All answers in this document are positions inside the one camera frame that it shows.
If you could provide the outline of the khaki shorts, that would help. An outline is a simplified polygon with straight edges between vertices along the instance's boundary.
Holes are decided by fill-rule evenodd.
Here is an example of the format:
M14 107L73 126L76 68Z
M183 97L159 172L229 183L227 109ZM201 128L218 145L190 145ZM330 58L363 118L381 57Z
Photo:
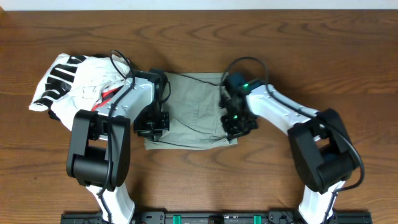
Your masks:
M221 73L166 73L171 84L163 97L169 99L162 109L169 112L170 129L158 141L144 140L147 150L207 150L232 146L227 140L221 117L226 111L219 106Z

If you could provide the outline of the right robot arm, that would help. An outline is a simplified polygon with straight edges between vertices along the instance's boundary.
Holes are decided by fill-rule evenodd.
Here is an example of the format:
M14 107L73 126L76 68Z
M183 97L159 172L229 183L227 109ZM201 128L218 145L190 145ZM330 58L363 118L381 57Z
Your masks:
M298 176L305 184L298 212L307 223L327 223L338 192L361 161L333 109L318 111L280 94L262 80L223 75L221 117L228 140L247 135L262 117L287 135Z

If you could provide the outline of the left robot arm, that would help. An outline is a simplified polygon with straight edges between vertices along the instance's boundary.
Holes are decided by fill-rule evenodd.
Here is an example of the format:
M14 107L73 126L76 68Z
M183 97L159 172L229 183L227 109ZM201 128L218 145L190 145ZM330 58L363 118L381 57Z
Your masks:
M170 82L164 71L131 70L107 103L76 113L66 171L96 196L101 207L98 221L132 222L135 204L125 184L131 133L157 141L170 129L169 113L162 110L166 88Z

